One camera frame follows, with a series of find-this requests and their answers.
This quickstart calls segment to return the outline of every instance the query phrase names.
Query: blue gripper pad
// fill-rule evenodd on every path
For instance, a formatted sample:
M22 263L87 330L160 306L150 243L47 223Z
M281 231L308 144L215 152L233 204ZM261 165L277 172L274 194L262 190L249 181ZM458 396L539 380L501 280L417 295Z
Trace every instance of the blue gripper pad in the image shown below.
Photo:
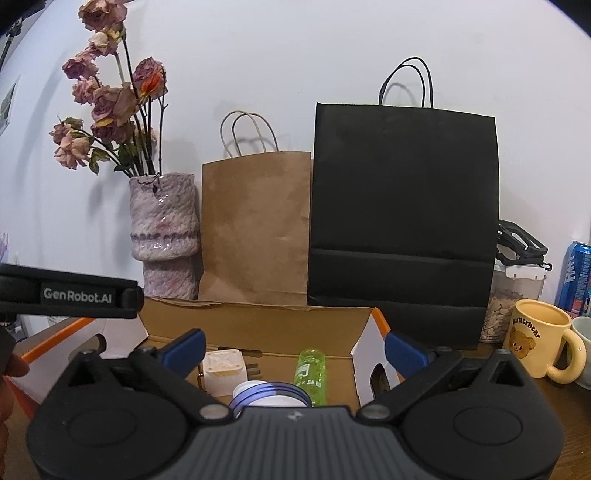
M386 360L404 378L409 378L435 360L435 352L399 333L388 332L384 339Z
M205 333L194 328L158 351L157 359L166 368L185 378L205 358Z

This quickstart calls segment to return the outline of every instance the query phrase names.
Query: mug handle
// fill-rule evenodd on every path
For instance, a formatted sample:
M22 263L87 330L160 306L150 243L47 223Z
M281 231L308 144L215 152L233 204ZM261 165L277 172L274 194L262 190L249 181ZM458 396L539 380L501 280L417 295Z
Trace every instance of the mug handle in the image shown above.
M587 350L581 338L572 330L565 330L562 337L569 344L572 352L571 361L564 370L552 365L548 369L548 376L556 383L571 383L580 377L587 362Z

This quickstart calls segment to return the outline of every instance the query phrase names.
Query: textured ceramic vase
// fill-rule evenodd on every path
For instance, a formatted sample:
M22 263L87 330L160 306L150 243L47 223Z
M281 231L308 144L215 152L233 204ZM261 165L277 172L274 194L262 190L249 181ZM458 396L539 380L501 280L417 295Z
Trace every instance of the textured ceramic vase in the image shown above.
M144 263L145 295L194 299L191 257L199 250L194 176L134 177L129 186L132 256Z

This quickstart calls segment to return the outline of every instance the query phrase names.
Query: paper bag handle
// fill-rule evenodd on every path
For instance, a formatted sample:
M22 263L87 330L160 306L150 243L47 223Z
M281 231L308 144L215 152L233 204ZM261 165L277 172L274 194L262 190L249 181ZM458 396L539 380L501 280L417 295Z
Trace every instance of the paper bag handle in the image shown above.
M258 134L258 138L261 141L261 145L262 145L262 149L264 153L267 153L267 148L265 146L265 142L262 139L262 135L261 135L261 130L258 127L258 124L256 123L256 120L253 118L253 116L257 116L259 118L261 118L266 125L269 127L269 130L271 131L272 135L273 135L273 140L275 141L275 149L276 151L279 151L279 147L277 145L277 138L275 137L275 132L273 131L273 129L271 128L269 122L267 122L267 120L265 120L261 115L259 115L258 113L249 113L249 112L245 112L244 110L234 110L232 112L230 112L229 114L227 114L223 120L222 123L220 124L220 138L222 139L222 144L224 147L224 150L226 150L227 154L230 155L230 158L233 158L234 155L232 155L232 153L230 152L230 150L228 149L228 145L226 143L226 141L224 140L223 137L223 124L226 122L226 120L233 114L235 113L239 113L240 115L234 120L234 123L232 124L232 136L234 137L234 146L236 147L236 150L238 152L238 156L242 156L242 152L240 151L240 147L238 146L238 140L236 139L236 134L234 132L234 127L236 125L236 122L238 121L239 118L243 117L243 116L248 116L248 118L251 119L252 123L255 125L256 128L256 133Z
M388 78L386 78L386 81L384 82L384 84L382 85L382 87L379 90L379 98L378 98L379 105L382 105L384 102L384 95L386 94L386 89L388 88L388 83L390 82L390 80L392 79L394 74L403 67L412 67L413 69L415 69L417 71L418 75L421 77L421 83L423 84L423 101L421 102L421 107L422 108L425 107L425 93L426 93L425 80L423 78L423 74L421 73L421 71L417 67L415 67L415 65L407 64L407 62L410 60L420 61L423 64L423 66L425 67L425 70L427 71L427 77L429 79L429 102L431 104L430 108L433 108L433 81L431 79L431 71L429 71L429 67L427 67L427 64L425 63L425 61L420 57L407 58L400 65L398 65L396 67L396 69L388 76Z
M236 132L234 131L234 127L236 126L236 122L238 122L238 120L240 120L245 115L249 115L249 114L248 113L241 113L232 122L232 136L234 137L234 144L236 145L236 150L238 151L238 153L240 155L242 155L242 152L240 152L240 147L238 146L238 140L236 139ZM277 137L275 136L275 132L271 128L271 125L269 124L269 122L267 121L267 119L265 119L265 117L263 117L262 115L259 115L258 113L251 112L250 115L257 116L258 118L260 118L261 120L263 120L265 122L265 124L267 125L269 131L271 132L271 135L273 135L273 143L275 144L275 151L276 152L279 152L279 145L277 144ZM261 143L262 143L263 151L265 153L267 153L267 149L265 148L265 143L263 142L262 138L261 138Z

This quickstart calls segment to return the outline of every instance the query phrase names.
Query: cardboard box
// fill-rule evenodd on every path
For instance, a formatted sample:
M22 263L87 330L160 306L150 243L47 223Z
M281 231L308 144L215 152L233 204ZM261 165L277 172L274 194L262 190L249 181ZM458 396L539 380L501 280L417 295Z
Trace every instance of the cardboard box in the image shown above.
M45 334L40 343L36 336L28 339L30 350L24 357L32 353L37 357L29 375L14 379L25 412L32 413L30 398L42 401L72 352L97 333L106 341L101 355L111 357L113 353L126 356L142 342L162 347L198 327L206 334L208 349L242 350L247 364L258 364L261 375L257 378L267 381L293 382L299 353L318 348L327 358L328 404L347 405L353 412L373 400L374 394L400 382L396 370L385 359L384 336L389 327L378 309L146 299L139 318L141 322L138 319L65 320L64 328L49 338ZM196 369L187 380L199 385L198 374ZM23 430L25 425L21 421L18 428ZM13 465L12 457L21 458L25 450L23 432L15 433L20 443L11 445L7 453L7 472ZM5 480L29 478L35 477L7 474Z

